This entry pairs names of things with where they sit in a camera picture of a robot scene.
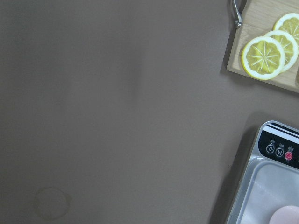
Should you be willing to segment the pink plastic cup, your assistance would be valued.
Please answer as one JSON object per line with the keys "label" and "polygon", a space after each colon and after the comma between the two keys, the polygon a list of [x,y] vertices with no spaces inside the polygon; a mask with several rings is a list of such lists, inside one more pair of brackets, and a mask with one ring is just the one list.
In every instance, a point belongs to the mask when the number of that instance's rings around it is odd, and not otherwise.
{"label": "pink plastic cup", "polygon": [[297,206],[284,206],[273,213],[269,224],[298,224],[299,208]]}

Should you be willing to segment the digital kitchen scale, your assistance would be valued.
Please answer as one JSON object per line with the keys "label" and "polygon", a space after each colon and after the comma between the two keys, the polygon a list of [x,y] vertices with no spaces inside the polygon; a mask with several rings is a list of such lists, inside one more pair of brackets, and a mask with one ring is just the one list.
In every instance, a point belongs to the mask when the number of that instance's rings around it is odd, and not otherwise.
{"label": "digital kitchen scale", "polygon": [[227,224],[269,224],[275,211],[299,207],[299,131],[267,121],[257,131]]}

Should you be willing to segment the lemon slice top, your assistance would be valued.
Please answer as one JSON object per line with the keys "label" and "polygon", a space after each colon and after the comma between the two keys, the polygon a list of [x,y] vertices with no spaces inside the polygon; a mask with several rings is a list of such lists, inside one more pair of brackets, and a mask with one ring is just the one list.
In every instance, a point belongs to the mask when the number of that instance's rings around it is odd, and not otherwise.
{"label": "lemon slice top", "polygon": [[245,45],[241,63],[249,76],[259,80],[270,80],[282,72],[285,52],[277,40],[259,36]]}

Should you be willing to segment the lemon slice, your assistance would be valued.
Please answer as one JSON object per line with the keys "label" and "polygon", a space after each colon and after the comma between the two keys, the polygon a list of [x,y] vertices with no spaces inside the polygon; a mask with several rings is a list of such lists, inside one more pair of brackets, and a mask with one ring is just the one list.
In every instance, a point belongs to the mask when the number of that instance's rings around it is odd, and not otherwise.
{"label": "lemon slice", "polygon": [[282,16],[276,21],[273,30],[285,31],[290,34],[299,44],[299,14],[289,13]]}
{"label": "lemon slice", "polygon": [[270,80],[282,72],[285,52],[277,40],[259,36],[245,45],[241,63],[249,76],[259,80]]}
{"label": "lemon slice", "polygon": [[295,38],[282,30],[273,30],[266,33],[264,36],[270,37],[278,41],[285,53],[285,64],[281,72],[285,72],[290,69],[298,59],[299,48]]}

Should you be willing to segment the bamboo cutting board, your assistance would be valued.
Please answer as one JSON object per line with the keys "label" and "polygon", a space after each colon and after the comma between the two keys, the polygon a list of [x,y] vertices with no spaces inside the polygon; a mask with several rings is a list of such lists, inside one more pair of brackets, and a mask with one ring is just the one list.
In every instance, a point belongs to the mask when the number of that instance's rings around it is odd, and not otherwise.
{"label": "bamboo cutting board", "polygon": [[[287,13],[298,13],[297,0],[247,0],[242,11],[242,25],[235,32],[227,70],[250,77],[243,69],[241,53],[253,38],[262,36],[273,29],[276,21]],[[299,92],[299,62],[277,77],[265,83]]]}

